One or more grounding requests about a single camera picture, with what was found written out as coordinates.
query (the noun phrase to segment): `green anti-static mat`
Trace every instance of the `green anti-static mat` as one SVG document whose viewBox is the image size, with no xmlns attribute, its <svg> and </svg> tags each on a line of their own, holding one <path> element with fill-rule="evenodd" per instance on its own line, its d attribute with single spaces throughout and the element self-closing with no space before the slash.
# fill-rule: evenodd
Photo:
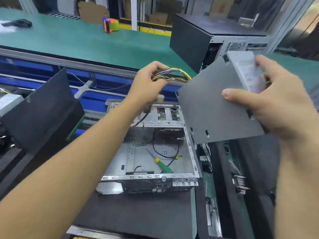
<svg viewBox="0 0 319 239">
<path fill-rule="evenodd" d="M 154 60 L 195 72 L 169 47 L 170 37 L 120 29 L 105 33 L 102 25 L 0 8 L 0 20 L 25 18 L 33 26 L 0 33 L 0 45 L 141 69 Z"/>
</svg>

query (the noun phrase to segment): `ventilation grille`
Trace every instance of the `ventilation grille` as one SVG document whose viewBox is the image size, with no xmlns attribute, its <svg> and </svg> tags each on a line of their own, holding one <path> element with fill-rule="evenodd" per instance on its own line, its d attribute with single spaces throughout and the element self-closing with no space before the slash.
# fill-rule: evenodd
<svg viewBox="0 0 319 239">
<path fill-rule="evenodd" d="M 227 52 L 227 51 L 238 51 L 242 47 L 244 47 L 245 45 L 246 45 L 246 43 L 230 42 L 230 43 L 228 43 L 225 52 Z"/>
<path fill-rule="evenodd" d="M 80 20 L 81 19 L 80 17 L 77 17 L 77 16 L 61 14 L 61 13 L 53 13 L 53 14 L 50 14 L 50 16 L 60 17 L 60 18 L 65 18 L 65 19 L 71 19 L 71 20 Z"/>
</svg>

